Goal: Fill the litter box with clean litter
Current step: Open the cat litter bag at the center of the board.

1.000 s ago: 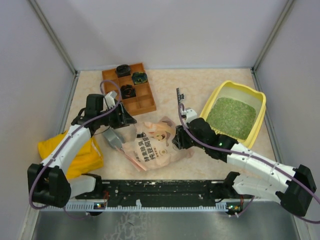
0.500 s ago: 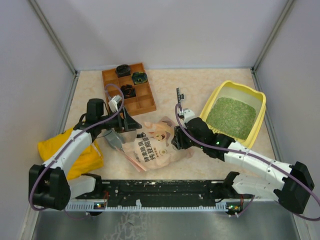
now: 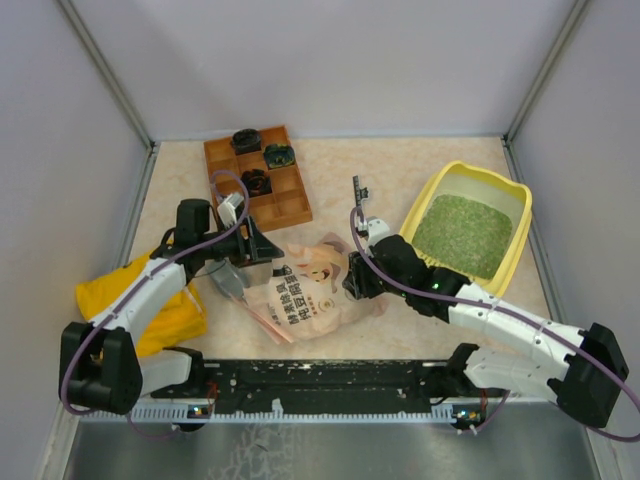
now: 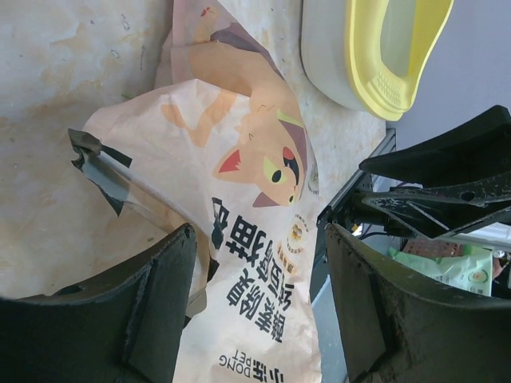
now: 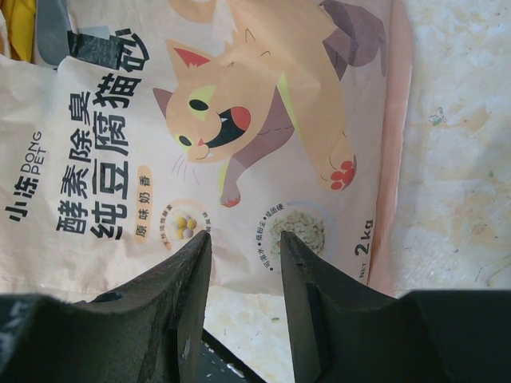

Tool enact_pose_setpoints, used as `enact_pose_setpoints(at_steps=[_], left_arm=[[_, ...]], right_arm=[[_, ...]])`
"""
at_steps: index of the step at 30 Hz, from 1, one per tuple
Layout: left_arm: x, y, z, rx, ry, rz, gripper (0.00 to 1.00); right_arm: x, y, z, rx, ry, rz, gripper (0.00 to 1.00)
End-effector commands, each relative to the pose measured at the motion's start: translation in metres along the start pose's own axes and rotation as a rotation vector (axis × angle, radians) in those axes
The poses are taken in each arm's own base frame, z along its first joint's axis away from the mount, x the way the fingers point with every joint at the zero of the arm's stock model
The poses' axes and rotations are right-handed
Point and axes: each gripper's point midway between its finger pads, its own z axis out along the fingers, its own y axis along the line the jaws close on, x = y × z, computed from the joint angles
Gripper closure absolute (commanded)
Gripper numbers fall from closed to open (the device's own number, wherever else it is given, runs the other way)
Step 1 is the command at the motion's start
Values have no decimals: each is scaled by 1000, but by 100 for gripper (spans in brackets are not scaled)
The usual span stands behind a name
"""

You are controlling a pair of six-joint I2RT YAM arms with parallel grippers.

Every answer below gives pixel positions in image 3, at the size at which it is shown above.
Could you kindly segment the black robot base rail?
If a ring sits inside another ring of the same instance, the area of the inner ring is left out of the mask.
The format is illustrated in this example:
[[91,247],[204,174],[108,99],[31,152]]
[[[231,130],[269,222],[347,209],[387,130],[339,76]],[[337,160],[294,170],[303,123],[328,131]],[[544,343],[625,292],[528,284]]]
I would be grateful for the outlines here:
[[217,414],[267,413],[278,400],[286,414],[428,413],[441,399],[490,399],[497,388],[475,387],[445,361],[205,360],[195,378],[151,394],[201,398]]

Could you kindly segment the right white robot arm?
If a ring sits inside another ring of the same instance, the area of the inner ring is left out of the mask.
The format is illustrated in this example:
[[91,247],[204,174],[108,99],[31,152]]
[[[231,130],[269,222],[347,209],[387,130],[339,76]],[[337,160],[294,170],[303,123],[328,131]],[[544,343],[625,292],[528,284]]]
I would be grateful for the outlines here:
[[512,354],[461,346],[449,360],[448,387],[461,396],[478,389],[523,393],[554,403],[592,429],[607,426],[629,369],[615,334],[556,323],[490,294],[462,274],[429,267],[399,235],[348,256],[344,288],[356,300],[403,298],[420,315],[478,331]]

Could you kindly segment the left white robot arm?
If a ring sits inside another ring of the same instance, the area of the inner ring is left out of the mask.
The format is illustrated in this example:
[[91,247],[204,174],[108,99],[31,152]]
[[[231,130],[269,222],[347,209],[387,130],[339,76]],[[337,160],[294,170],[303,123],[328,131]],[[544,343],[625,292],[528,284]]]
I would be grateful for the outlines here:
[[175,227],[165,233],[133,283],[90,321],[72,322],[63,330],[59,398],[68,412],[126,415],[140,397],[161,389],[175,387],[189,397],[206,389],[201,353],[170,347],[139,358],[135,346],[162,308],[207,262],[244,268],[283,257],[249,216],[246,203],[238,196],[228,202],[231,223],[213,232],[209,201],[181,201]]

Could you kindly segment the black bag sealing clip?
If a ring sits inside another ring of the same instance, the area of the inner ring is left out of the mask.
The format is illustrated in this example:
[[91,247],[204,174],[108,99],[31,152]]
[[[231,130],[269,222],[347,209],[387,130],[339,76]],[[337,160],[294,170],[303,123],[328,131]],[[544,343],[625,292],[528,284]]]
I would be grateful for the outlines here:
[[363,186],[358,175],[352,177],[355,206],[361,217],[364,216],[364,202],[369,199],[369,190]]

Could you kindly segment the pink cat litter bag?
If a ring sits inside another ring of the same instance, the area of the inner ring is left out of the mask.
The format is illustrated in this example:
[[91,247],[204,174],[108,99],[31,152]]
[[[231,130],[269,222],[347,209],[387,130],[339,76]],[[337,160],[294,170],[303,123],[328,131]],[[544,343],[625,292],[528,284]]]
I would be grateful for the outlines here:
[[327,335],[343,325],[378,317],[388,301],[356,300],[342,282],[350,247],[334,233],[313,246],[288,244],[273,262],[268,282],[244,290],[242,305],[277,343],[295,343]]

